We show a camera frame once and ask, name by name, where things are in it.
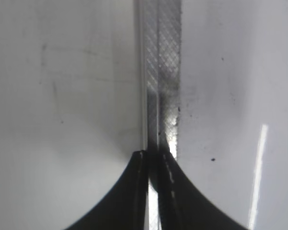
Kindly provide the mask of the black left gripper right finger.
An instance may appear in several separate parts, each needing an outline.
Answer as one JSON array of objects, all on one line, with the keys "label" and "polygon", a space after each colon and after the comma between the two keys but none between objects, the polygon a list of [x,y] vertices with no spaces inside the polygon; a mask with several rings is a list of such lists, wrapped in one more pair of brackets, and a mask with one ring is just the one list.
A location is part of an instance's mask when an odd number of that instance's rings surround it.
[{"label": "black left gripper right finger", "polygon": [[167,146],[149,144],[149,178],[164,230],[243,230],[189,180]]}]

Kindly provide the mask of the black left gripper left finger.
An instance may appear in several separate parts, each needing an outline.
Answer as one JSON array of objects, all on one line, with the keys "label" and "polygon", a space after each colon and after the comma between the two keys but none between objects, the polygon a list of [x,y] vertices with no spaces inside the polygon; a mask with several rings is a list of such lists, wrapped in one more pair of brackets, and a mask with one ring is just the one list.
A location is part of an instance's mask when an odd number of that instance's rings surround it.
[{"label": "black left gripper left finger", "polygon": [[69,230],[143,230],[148,192],[148,156],[135,151],[110,191]]}]

